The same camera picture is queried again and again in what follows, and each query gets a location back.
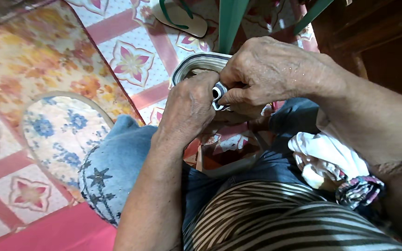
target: orange floral rug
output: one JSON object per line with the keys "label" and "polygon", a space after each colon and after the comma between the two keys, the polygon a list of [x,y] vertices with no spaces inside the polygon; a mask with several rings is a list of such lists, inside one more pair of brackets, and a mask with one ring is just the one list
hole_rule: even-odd
{"label": "orange floral rug", "polygon": [[0,25],[0,111],[18,127],[27,102],[51,91],[89,98],[115,121],[130,114],[128,96],[76,18],[61,1]]}

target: wrinkled hand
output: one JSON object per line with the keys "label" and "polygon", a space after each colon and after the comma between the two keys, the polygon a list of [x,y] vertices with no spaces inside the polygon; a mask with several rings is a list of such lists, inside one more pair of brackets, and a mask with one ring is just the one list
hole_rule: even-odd
{"label": "wrinkled hand", "polygon": [[[232,89],[218,103],[257,106],[324,92],[327,87],[322,79],[330,77],[334,64],[325,54],[308,52],[271,37],[251,38],[220,72],[221,82]],[[249,88],[233,88],[237,82]]]}
{"label": "wrinkled hand", "polygon": [[168,94],[157,137],[182,148],[195,139],[215,117],[212,88],[218,81],[218,73],[205,71],[174,86]]}

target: denim pants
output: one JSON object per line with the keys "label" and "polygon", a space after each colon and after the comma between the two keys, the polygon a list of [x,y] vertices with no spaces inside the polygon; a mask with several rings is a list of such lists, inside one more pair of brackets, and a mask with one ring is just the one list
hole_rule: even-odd
{"label": "denim pants", "polygon": [[[254,167],[229,178],[209,178],[187,163],[182,165],[183,230],[200,210],[217,194],[246,180],[270,180],[306,184],[288,148],[288,141],[298,132],[316,134],[318,106],[304,98],[292,98],[275,112],[269,121],[277,134],[270,150],[265,151]],[[105,140],[90,151],[79,171],[83,198],[104,220],[116,226],[126,198],[150,149],[157,127],[139,127],[130,116],[118,117]]]}

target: person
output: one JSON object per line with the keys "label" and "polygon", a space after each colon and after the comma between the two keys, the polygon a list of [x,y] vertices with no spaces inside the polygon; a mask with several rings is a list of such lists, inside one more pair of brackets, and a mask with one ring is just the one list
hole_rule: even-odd
{"label": "person", "polygon": [[[183,162],[185,147],[220,104],[287,100],[270,117],[276,139],[248,171],[209,178]],[[243,82],[250,87],[234,88]],[[402,95],[359,78],[325,54],[251,38],[225,68],[173,87],[159,127],[119,116],[86,157],[82,195],[118,227],[114,250],[402,250],[361,215],[308,187],[288,140],[317,133],[318,107],[386,183],[382,198],[402,234]]]}

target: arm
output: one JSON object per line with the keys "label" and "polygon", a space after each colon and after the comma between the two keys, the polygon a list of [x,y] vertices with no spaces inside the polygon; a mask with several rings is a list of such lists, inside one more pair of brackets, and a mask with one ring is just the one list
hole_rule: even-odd
{"label": "arm", "polygon": [[[252,38],[220,73],[230,89],[220,104],[267,104],[291,97],[316,102],[341,138],[386,183],[384,207],[402,234],[402,95],[361,79],[324,54],[270,37]],[[243,82],[247,89],[233,88]]]}
{"label": "arm", "polygon": [[181,250],[184,148],[212,121],[215,72],[173,87],[151,148],[122,211],[115,251]]}

